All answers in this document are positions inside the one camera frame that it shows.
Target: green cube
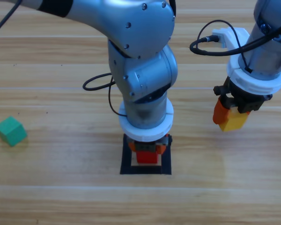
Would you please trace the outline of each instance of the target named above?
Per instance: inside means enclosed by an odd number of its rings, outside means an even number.
[[[23,125],[11,116],[0,123],[0,137],[13,147],[27,137],[27,133]]]

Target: wooden surface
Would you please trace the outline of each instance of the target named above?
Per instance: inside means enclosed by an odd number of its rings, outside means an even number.
[[[255,3],[177,1],[172,176],[119,175],[122,130],[107,90],[81,88],[109,72],[106,38],[19,8],[0,31],[0,121],[14,116],[29,138],[14,148],[0,140],[0,225],[281,225],[281,91],[243,129],[222,133],[212,88],[228,58],[188,49],[213,19],[250,32]],[[0,3],[0,19],[11,7]]]

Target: yellow lego brick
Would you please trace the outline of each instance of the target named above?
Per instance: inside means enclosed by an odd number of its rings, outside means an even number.
[[[237,107],[233,107],[229,111],[228,118],[226,122],[220,124],[220,128],[223,132],[228,132],[232,130],[237,130],[243,127],[249,114],[239,113]]]

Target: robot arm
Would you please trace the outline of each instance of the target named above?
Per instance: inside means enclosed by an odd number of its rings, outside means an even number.
[[[127,115],[120,117],[122,129],[139,142],[154,142],[167,134],[173,121],[167,90],[177,78],[176,59],[168,46],[175,7],[163,0],[22,0],[22,5],[103,33],[111,73],[123,95],[121,114]]]
[[[23,0],[22,5],[87,24],[134,59],[160,52],[175,23],[172,8],[161,0]]]
[[[235,29],[241,46],[258,42],[281,27],[281,0],[258,0],[254,17],[256,24],[250,35],[245,29]],[[213,35],[228,50],[238,48],[231,28],[214,30]],[[281,89],[281,34],[243,56],[232,55],[227,74],[225,84],[214,88],[219,100],[213,120],[222,131],[240,129],[251,111],[259,110]]]

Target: red block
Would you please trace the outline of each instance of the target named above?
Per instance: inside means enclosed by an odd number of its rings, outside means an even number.
[[[137,151],[136,159],[138,163],[152,163],[156,164],[158,161],[158,153],[148,151]]]

